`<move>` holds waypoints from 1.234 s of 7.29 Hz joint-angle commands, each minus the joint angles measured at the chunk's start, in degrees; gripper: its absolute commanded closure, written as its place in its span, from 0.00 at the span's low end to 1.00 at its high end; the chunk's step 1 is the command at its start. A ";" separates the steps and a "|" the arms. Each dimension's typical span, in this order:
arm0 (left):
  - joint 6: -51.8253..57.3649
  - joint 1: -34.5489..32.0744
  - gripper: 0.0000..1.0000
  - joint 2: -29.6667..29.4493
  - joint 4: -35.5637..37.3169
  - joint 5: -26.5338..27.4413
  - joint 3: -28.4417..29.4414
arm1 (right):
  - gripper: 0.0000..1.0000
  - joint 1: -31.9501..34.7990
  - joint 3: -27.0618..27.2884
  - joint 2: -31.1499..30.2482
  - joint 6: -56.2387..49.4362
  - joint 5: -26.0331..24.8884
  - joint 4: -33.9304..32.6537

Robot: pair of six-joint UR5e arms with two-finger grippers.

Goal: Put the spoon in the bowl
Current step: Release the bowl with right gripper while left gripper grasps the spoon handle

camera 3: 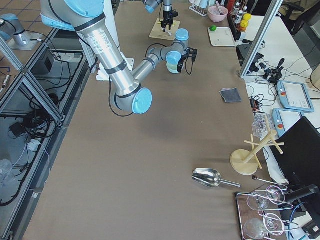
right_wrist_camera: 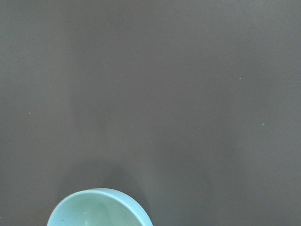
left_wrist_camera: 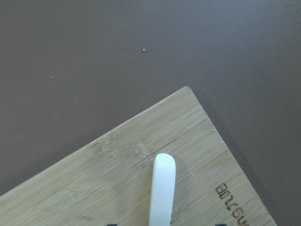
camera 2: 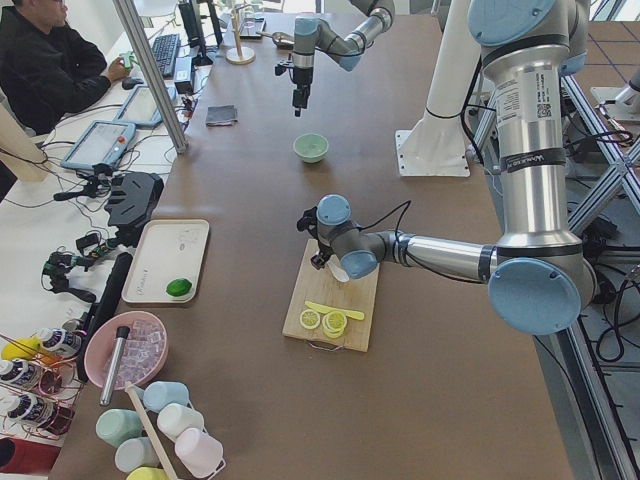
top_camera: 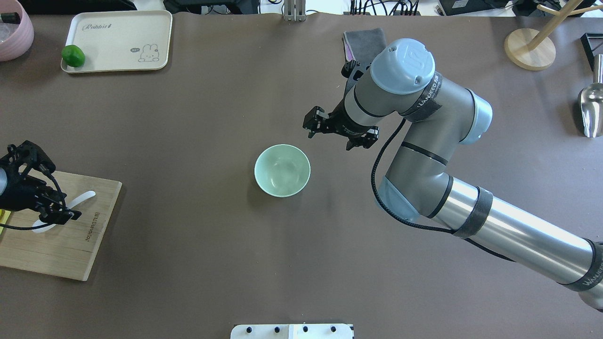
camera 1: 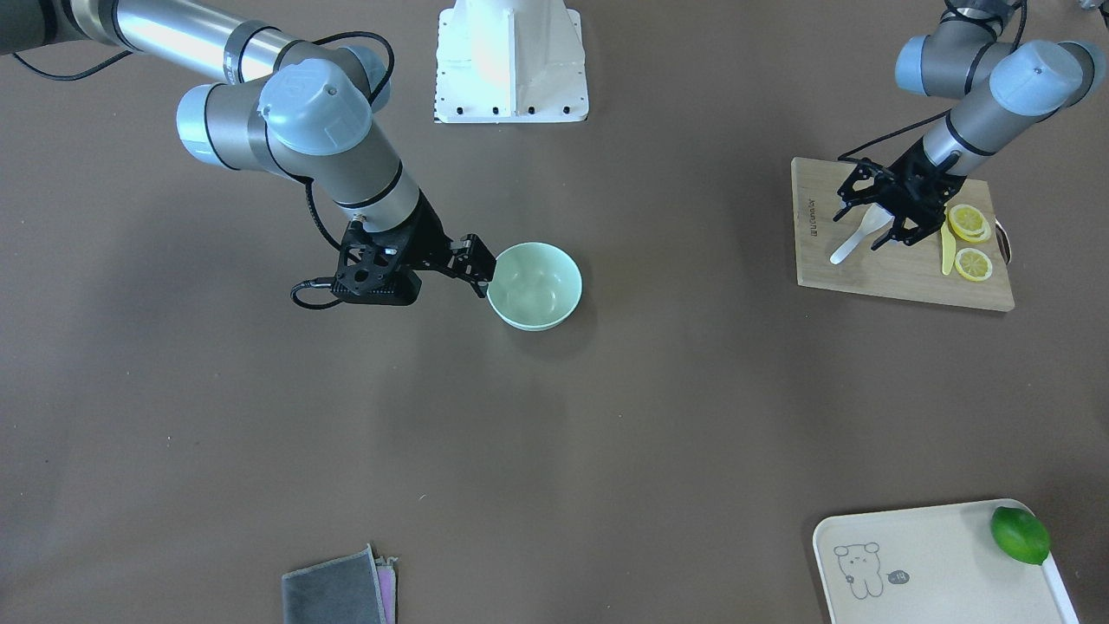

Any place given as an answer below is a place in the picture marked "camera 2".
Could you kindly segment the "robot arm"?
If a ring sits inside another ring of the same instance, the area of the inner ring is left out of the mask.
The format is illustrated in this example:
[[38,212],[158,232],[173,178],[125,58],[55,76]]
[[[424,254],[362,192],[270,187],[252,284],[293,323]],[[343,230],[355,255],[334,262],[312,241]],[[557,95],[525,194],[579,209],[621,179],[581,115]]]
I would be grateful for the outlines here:
[[294,22],[293,49],[286,61],[274,67],[276,76],[289,72],[295,88],[292,94],[294,115],[300,117],[308,108],[317,52],[324,53],[347,72],[352,71],[377,36],[393,25],[393,1],[351,1],[367,19],[346,37],[341,37],[327,20],[318,16],[298,16]]
[[429,147],[462,114],[466,90],[482,73],[495,87],[504,232],[494,245],[418,236],[358,225],[348,201],[330,194],[297,227],[318,244],[323,268],[336,257],[352,279],[389,261],[484,283],[511,327],[550,335],[568,328],[591,302],[595,273],[570,230],[565,185],[560,81],[585,64],[589,6],[584,1],[455,1],[446,20],[423,119],[397,145],[407,175],[444,175]]

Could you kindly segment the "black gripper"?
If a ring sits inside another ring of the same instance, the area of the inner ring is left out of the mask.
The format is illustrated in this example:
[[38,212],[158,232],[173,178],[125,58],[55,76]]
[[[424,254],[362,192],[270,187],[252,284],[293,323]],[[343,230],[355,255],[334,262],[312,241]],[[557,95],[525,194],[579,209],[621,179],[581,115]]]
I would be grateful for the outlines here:
[[317,251],[311,257],[310,262],[316,270],[324,269],[333,255],[333,250],[320,239],[316,207],[312,207],[303,212],[302,216],[296,222],[296,229],[298,232],[307,232],[316,241]]
[[294,116],[300,117],[302,111],[308,107],[313,82],[313,67],[298,65],[294,60],[283,60],[275,65],[274,73],[276,76],[284,75],[286,72],[289,73],[290,80],[294,84],[292,94]]

